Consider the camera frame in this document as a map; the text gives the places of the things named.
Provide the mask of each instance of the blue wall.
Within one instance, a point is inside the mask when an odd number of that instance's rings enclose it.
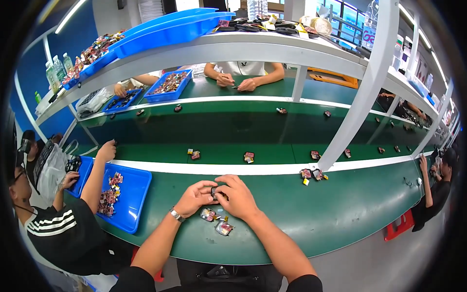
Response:
[[[32,33],[35,35],[34,37],[39,36],[43,32],[57,25],[63,15],[64,12],[59,11],[56,15],[49,16],[46,22],[34,30]],[[79,56],[81,51],[89,47],[97,37],[94,13],[92,11],[92,1],[86,1],[67,22],[58,35],[54,32],[48,35],[50,54],[52,57],[58,55],[59,59],[63,61],[63,53],[66,52],[74,63],[75,56]],[[36,117],[34,112],[37,106],[34,98],[34,92],[37,91],[42,97],[44,97],[49,91],[49,83],[45,77],[46,61],[47,59],[43,43],[40,41],[27,51],[18,62],[17,72],[21,90],[34,118]],[[21,129],[23,131],[33,129],[23,111],[14,86],[12,87],[10,105],[15,112],[16,119]],[[64,134],[72,121],[73,116],[68,107],[65,107],[42,123],[39,128],[46,137],[50,137],[58,132]]]

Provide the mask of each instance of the orange pallet jack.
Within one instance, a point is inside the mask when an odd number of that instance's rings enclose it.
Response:
[[[344,79],[344,80],[341,80],[341,79],[332,78],[332,77],[320,76],[320,75],[317,75],[317,74],[310,74],[310,77],[313,78],[314,80],[334,83],[334,84],[338,84],[338,85],[358,89],[357,78],[349,77],[347,75],[343,75],[343,74],[339,74],[339,73],[335,73],[335,72],[331,72],[331,71],[326,71],[326,70],[322,70],[322,69],[318,69],[318,68],[308,67],[308,70],[321,72],[321,73],[326,73],[326,74],[330,74],[330,75],[334,75],[334,76],[339,76],[339,77]]]

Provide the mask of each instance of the green workbench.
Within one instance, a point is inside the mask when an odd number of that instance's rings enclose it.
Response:
[[[235,76],[237,83],[244,76]],[[264,95],[291,96],[293,78],[258,87],[253,93],[220,88],[214,80],[191,81],[180,97]],[[302,97],[351,104],[357,90],[339,85],[306,80]],[[144,104],[140,97],[134,104]],[[287,114],[279,114],[284,107]],[[324,153],[342,124],[347,109],[321,105],[272,101],[209,101],[147,107],[141,116],[136,111],[92,118],[77,124],[69,140],[80,143],[75,153],[94,147],[83,131],[88,127],[101,145],[116,139],[115,159],[166,163],[244,164],[246,151],[255,153],[254,164],[302,164],[313,162],[310,150]],[[375,104],[375,110],[381,108]],[[330,118],[323,115],[332,113]],[[348,148],[352,157],[338,161],[366,160],[405,156],[420,143],[425,129],[412,125],[403,128],[400,120],[368,114]],[[401,152],[396,152],[398,145]],[[380,154],[377,147],[385,148]],[[201,151],[192,161],[188,148]],[[425,148],[432,150],[432,145]],[[89,153],[95,156],[97,150]],[[107,232],[135,245],[141,245],[186,188],[212,175],[153,172],[138,230],[130,235],[98,218]],[[385,227],[420,199],[420,189],[409,187],[404,177],[416,184],[418,161],[327,173],[328,181],[302,184],[300,175],[242,176],[258,207],[310,256],[320,255],[354,243]],[[65,201],[74,198],[66,196]],[[235,229],[227,237],[217,234],[215,223],[195,214],[177,234],[171,255],[188,260],[218,264],[268,264],[269,258],[256,236],[241,220],[230,217]]]

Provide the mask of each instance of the hand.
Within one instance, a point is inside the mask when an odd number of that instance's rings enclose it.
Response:
[[[420,118],[426,120],[426,115],[425,115],[424,113],[418,112],[417,115],[418,115]]]
[[[226,87],[227,85],[234,85],[234,80],[232,79],[231,74],[224,74],[224,73],[219,73],[217,75],[217,85],[220,87]]]
[[[116,152],[117,150],[115,148],[115,140],[110,140],[102,145],[102,147],[99,149],[96,155],[96,160],[109,162],[115,158]]]
[[[79,178],[79,173],[77,171],[68,172],[65,177],[62,179],[60,184],[58,184],[58,190],[63,191],[71,187]]]
[[[188,218],[202,205],[216,204],[211,196],[211,187],[205,187],[206,185],[217,186],[217,183],[202,180],[189,186],[174,206],[174,210],[183,218]]]
[[[256,88],[256,83],[253,78],[248,78],[242,81],[238,86],[238,91],[253,91]]]
[[[216,191],[226,194],[229,197],[229,201],[220,193],[215,193],[217,200],[227,212],[244,221],[260,212],[250,190],[238,176],[226,174],[216,178],[215,181],[227,184],[218,186]]]
[[[116,95],[116,96],[119,96],[119,97],[122,97],[124,98],[126,95],[127,95],[127,91],[125,90],[125,88],[123,87],[122,84],[115,84],[114,88],[113,88],[113,93]]]
[[[422,171],[422,173],[428,173],[428,170],[427,170],[427,163],[426,163],[426,157],[425,155],[422,154],[422,156],[420,157],[420,170]]]

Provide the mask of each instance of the black t-shirt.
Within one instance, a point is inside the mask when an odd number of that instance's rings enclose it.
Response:
[[[131,263],[124,250],[97,223],[82,199],[57,211],[35,208],[24,227],[37,252],[58,268],[87,276],[115,274]]]
[[[34,167],[35,164],[37,163],[37,160],[39,159],[39,156],[44,149],[45,143],[42,140],[37,141],[37,153],[34,157],[33,161],[26,161],[26,173],[28,175],[29,181],[35,185],[34,182]]]
[[[412,210],[412,216],[416,224],[423,224],[438,214],[446,203],[451,190],[450,181],[437,181],[430,188],[433,198],[433,205],[426,207],[425,196],[415,205]]]
[[[139,267],[129,267],[122,271],[117,281],[110,292],[156,292],[154,279],[148,272]],[[164,292],[206,292],[206,291],[222,291],[222,292],[258,292],[249,286],[244,286],[236,283],[216,283],[206,284],[204,286],[178,286],[173,287]],[[287,292],[322,292],[323,285],[318,277],[314,275],[304,275],[293,280]]]

